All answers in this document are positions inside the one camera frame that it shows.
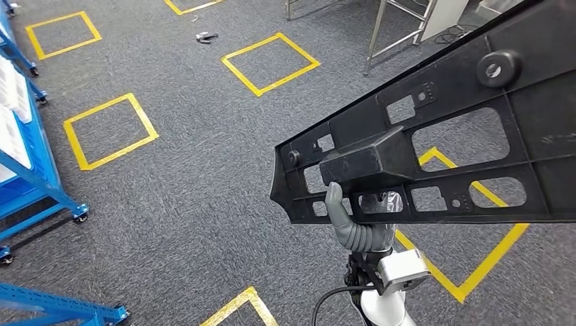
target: black plastic panel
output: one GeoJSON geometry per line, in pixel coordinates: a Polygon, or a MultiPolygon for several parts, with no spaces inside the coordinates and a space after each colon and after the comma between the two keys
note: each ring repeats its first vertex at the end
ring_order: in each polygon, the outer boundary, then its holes
{"type": "Polygon", "coordinates": [[[574,17],[574,1],[525,0],[277,145],[271,199],[286,210],[292,223],[329,223],[312,209],[325,193],[310,194],[304,178],[305,168],[319,164],[326,184],[342,185],[359,223],[576,221],[574,17]],[[492,64],[500,72],[486,78],[492,64]],[[415,116],[392,124],[386,107],[406,96],[414,101],[415,116]],[[510,146],[503,159],[426,172],[414,150],[406,151],[404,145],[417,130],[483,107],[500,115],[510,146]],[[317,150],[314,144],[327,134],[335,148],[317,150]],[[476,206],[470,183],[499,177],[521,182],[526,202],[503,208],[476,206]],[[433,186],[440,189],[448,210],[416,211],[411,191],[433,186]],[[392,191],[403,199],[402,212],[360,210],[359,196],[392,191]],[[450,204],[453,200],[461,203],[459,207],[450,204]]]}

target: blue shelf frame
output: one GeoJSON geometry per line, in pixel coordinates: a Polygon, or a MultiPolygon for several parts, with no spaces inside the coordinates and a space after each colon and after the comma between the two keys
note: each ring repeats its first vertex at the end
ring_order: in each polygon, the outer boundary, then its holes
{"type": "MultiPolygon", "coordinates": [[[[76,220],[86,217],[88,205],[79,204],[66,194],[62,187],[56,163],[50,150],[50,144],[42,125],[36,100],[46,100],[46,94],[40,90],[29,78],[24,76],[28,88],[28,98],[31,106],[32,120],[23,124],[17,116],[16,121],[24,141],[24,146],[32,169],[27,169],[18,161],[0,151],[0,164],[16,173],[16,176],[0,184],[0,220],[14,214],[44,198],[51,197],[56,204],[37,213],[5,230],[0,230],[0,241],[23,231],[24,229],[42,221],[43,219],[63,209],[69,209],[76,220]]],[[[11,262],[10,248],[0,246],[0,260],[11,262]]]]}
{"type": "Polygon", "coordinates": [[[2,324],[9,326],[54,325],[81,319],[81,325],[118,325],[130,315],[124,306],[108,307],[0,283],[0,308],[43,312],[46,315],[2,324]]]}
{"type": "MultiPolygon", "coordinates": [[[[14,12],[7,0],[2,0],[2,2],[7,8],[7,12],[14,12]]],[[[31,72],[32,76],[38,76],[36,64],[28,60],[28,58],[22,53],[22,51],[20,51],[16,45],[16,42],[14,41],[14,34],[12,33],[12,28],[10,27],[10,22],[8,21],[6,15],[7,13],[4,11],[0,12],[0,24],[2,24],[4,30],[7,33],[7,35],[4,35],[4,33],[0,31],[0,49],[9,54],[8,58],[10,60],[19,60],[24,65],[24,67],[26,67],[26,69],[31,72]]]]}

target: metal stool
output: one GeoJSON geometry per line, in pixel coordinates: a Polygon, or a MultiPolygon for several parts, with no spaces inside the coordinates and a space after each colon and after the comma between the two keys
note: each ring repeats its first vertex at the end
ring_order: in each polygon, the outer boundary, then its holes
{"type": "Polygon", "coordinates": [[[381,55],[382,53],[394,48],[395,46],[398,46],[400,43],[408,40],[411,37],[414,38],[414,40],[412,41],[412,44],[414,44],[414,45],[420,44],[420,41],[422,40],[422,33],[424,32],[424,30],[426,29],[426,26],[428,25],[428,20],[430,19],[432,11],[434,10],[434,7],[436,6],[436,1],[437,0],[430,0],[428,2],[428,6],[426,6],[426,11],[424,12],[424,16],[422,16],[422,15],[416,13],[414,10],[411,10],[411,9],[406,8],[403,5],[399,4],[398,2],[396,2],[396,0],[380,0],[380,7],[378,8],[378,15],[376,16],[376,23],[374,25],[374,31],[372,32],[372,38],[370,39],[370,48],[368,50],[368,57],[366,58],[366,65],[364,67],[364,76],[368,75],[368,69],[370,69],[370,63],[371,63],[373,58],[375,58],[375,57],[381,55]],[[392,43],[391,45],[389,45],[385,48],[383,48],[382,50],[378,51],[377,53],[374,53],[374,48],[376,47],[376,39],[378,38],[378,32],[380,31],[380,25],[382,23],[382,16],[384,15],[384,9],[386,8],[387,3],[390,3],[391,5],[402,10],[403,12],[406,12],[406,13],[416,17],[417,19],[419,19],[420,20],[420,26],[414,32],[411,32],[410,34],[406,35],[405,37],[402,37],[398,41],[392,43]]]}

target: yellow floor marking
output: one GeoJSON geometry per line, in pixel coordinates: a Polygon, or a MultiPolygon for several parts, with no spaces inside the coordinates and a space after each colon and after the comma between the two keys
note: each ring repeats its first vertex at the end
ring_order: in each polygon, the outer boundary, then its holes
{"type": "MultiPolygon", "coordinates": [[[[442,163],[444,163],[448,168],[458,167],[452,160],[447,158],[443,153],[441,153],[438,148],[432,147],[429,151],[424,153],[419,157],[418,162],[420,165],[426,164],[429,160],[437,158],[442,163]]],[[[488,188],[484,187],[480,182],[474,181],[472,186],[476,188],[479,192],[484,194],[488,199],[495,203],[499,207],[508,206],[506,202],[496,196],[488,188]]],[[[528,228],[529,223],[518,223],[515,224],[510,231],[504,236],[500,243],[486,256],[484,261],[468,276],[468,278],[460,285],[456,286],[446,275],[444,275],[440,269],[438,269],[431,261],[427,258],[426,263],[432,275],[444,286],[450,294],[452,294],[456,300],[460,303],[464,303],[464,299],[480,284],[480,282],[488,275],[488,273],[496,266],[498,261],[510,250],[512,245],[522,236],[524,231],[528,228]]],[[[414,244],[408,237],[402,233],[400,230],[396,231],[396,239],[406,248],[415,248],[414,244]]]]}
{"type": "Polygon", "coordinates": [[[74,14],[69,14],[69,15],[57,17],[57,18],[54,18],[51,20],[46,20],[45,22],[39,22],[37,24],[28,25],[25,27],[25,29],[26,29],[26,33],[28,34],[28,37],[30,37],[30,42],[32,42],[32,47],[36,51],[36,54],[38,55],[38,59],[40,59],[40,60],[43,60],[43,59],[46,59],[46,58],[49,58],[52,56],[57,56],[59,54],[62,54],[64,52],[68,52],[68,51],[71,51],[74,49],[78,49],[81,46],[85,46],[87,44],[94,43],[94,42],[100,41],[102,39],[102,36],[100,36],[100,33],[98,32],[98,30],[96,30],[96,27],[94,26],[94,24],[92,24],[92,21],[89,19],[88,15],[85,12],[76,12],[74,14]],[[88,26],[88,29],[90,29],[90,32],[92,33],[92,35],[94,37],[92,39],[87,40],[87,41],[75,44],[73,46],[69,46],[67,48],[63,48],[63,49],[58,50],[58,51],[54,51],[54,52],[51,52],[48,54],[44,53],[44,51],[42,50],[42,47],[40,46],[40,42],[38,42],[38,38],[36,37],[36,34],[34,34],[34,28],[40,27],[43,25],[47,25],[47,24],[51,24],[53,22],[59,22],[61,20],[76,17],[76,16],[82,17],[82,19],[86,23],[86,26],[88,26]]]}
{"type": "Polygon", "coordinates": [[[240,308],[246,302],[250,302],[266,326],[278,326],[276,319],[274,319],[253,287],[245,289],[242,293],[232,299],[232,301],[228,302],[224,307],[220,308],[220,310],[218,310],[205,322],[200,324],[200,326],[216,326],[220,324],[224,319],[228,318],[234,311],[238,310],[238,308],[240,308]]]}
{"type": "Polygon", "coordinates": [[[134,149],[144,145],[144,144],[148,144],[149,142],[153,141],[154,139],[158,138],[158,133],[156,132],[156,130],[154,130],[154,127],[152,126],[152,123],[150,122],[150,120],[148,119],[148,117],[146,116],[146,113],[144,113],[144,110],[142,110],[142,107],[140,106],[140,103],[138,103],[138,101],[136,100],[136,97],[134,97],[134,94],[132,93],[128,93],[125,95],[122,95],[121,97],[115,98],[112,101],[106,102],[102,105],[99,105],[95,108],[92,108],[90,110],[87,110],[79,115],[75,115],[69,119],[67,119],[66,121],[64,121],[64,131],[66,132],[66,135],[68,136],[68,140],[70,142],[70,146],[72,147],[72,151],[74,152],[74,155],[76,156],[76,160],[78,161],[78,166],[80,167],[80,170],[92,170],[95,169],[105,163],[108,163],[116,158],[119,158],[120,156],[133,151],[134,149]],[[146,131],[148,132],[148,136],[140,141],[137,141],[136,143],[133,143],[130,146],[127,146],[115,153],[112,153],[108,156],[106,156],[105,158],[101,158],[100,160],[97,160],[93,163],[88,163],[88,161],[86,160],[86,156],[84,155],[84,152],[82,151],[82,147],[80,146],[80,143],[78,141],[78,137],[76,136],[76,132],[74,131],[74,127],[72,127],[72,123],[76,122],[84,117],[88,117],[90,114],[96,113],[98,111],[101,111],[103,109],[106,109],[107,107],[110,107],[114,104],[117,104],[121,101],[125,101],[128,100],[130,102],[130,104],[132,105],[132,107],[134,107],[134,110],[136,111],[136,114],[138,115],[138,117],[140,118],[140,121],[142,121],[142,124],[144,125],[144,128],[146,129],[146,131]]]}
{"type": "Polygon", "coordinates": [[[244,85],[246,85],[246,87],[248,87],[248,89],[250,89],[254,94],[256,94],[256,96],[260,97],[262,94],[264,94],[265,92],[268,92],[270,90],[275,89],[276,87],[288,82],[289,80],[292,80],[302,74],[304,74],[307,71],[310,71],[314,68],[316,68],[317,66],[320,65],[320,62],[316,59],[314,59],[311,55],[309,55],[308,53],[306,53],[306,51],[304,51],[300,46],[296,45],[294,42],[292,42],[290,39],[288,39],[288,37],[284,36],[282,33],[276,33],[273,36],[264,39],[260,42],[254,43],[251,46],[247,46],[243,49],[240,49],[238,51],[235,51],[231,54],[227,54],[222,58],[222,63],[227,66],[231,72],[233,74],[235,74],[237,76],[237,78],[242,81],[242,83],[244,83],[244,85]],[[300,69],[299,71],[296,71],[295,73],[292,73],[266,87],[263,88],[258,88],[256,87],[256,85],[254,85],[251,81],[248,80],[248,78],[246,78],[246,76],[244,76],[243,73],[241,73],[231,62],[230,59],[238,56],[242,53],[254,50],[255,48],[258,48],[260,46],[263,46],[264,44],[270,43],[271,41],[274,41],[276,39],[281,39],[283,40],[286,44],[288,44],[289,46],[291,46],[294,50],[296,50],[296,52],[298,52],[300,55],[302,55],[304,58],[306,58],[308,61],[310,61],[310,64],[302,69],[300,69]]]}
{"type": "Polygon", "coordinates": [[[174,12],[178,15],[184,15],[187,14],[189,12],[193,12],[199,9],[203,9],[206,7],[210,7],[211,5],[215,5],[216,3],[221,3],[224,0],[214,0],[214,1],[210,1],[208,3],[205,3],[203,5],[199,5],[197,7],[194,8],[190,8],[190,9],[186,9],[186,10],[180,10],[171,0],[164,0],[164,2],[172,9],[174,10],[174,12]]]}

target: rectangular cutout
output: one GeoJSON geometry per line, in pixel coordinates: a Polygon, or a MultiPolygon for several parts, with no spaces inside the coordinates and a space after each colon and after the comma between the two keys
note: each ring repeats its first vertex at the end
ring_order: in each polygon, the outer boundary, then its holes
{"type": "Polygon", "coordinates": [[[312,208],[314,209],[314,214],[316,216],[326,216],[328,215],[328,211],[326,210],[326,204],[324,202],[314,202],[312,204],[312,208]]]}
{"type": "Polygon", "coordinates": [[[408,95],[386,107],[391,124],[410,119],[416,115],[412,95],[408,95]]]}
{"type": "Polygon", "coordinates": [[[322,180],[322,174],[320,173],[320,166],[318,164],[305,168],[304,178],[309,193],[317,194],[328,190],[328,187],[324,185],[324,181],[322,180]]]}
{"type": "Polygon", "coordinates": [[[322,152],[334,149],[334,141],[332,140],[331,134],[327,134],[326,136],[318,139],[316,144],[318,144],[317,147],[319,147],[322,152]]]}
{"type": "Polygon", "coordinates": [[[442,197],[440,188],[436,186],[413,189],[411,193],[414,206],[418,212],[439,212],[448,210],[446,199],[442,197]]]}
{"type": "Polygon", "coordinates": [[[344,209],[346,209],[346,213],[352,216],[352,206],[350,205],[350,200],[348,198],[342,199],[342,205],[344,205],[344,209]]]}
{"type": "Polygon", "coordinates": [[[417,130],[412,136],[412,145],[416,153],[437,147],[455,160],[437,157],[445,164],[423,164],[426,172],[501,160],[510,151],[500,115],[490,107],[417,130]]]}

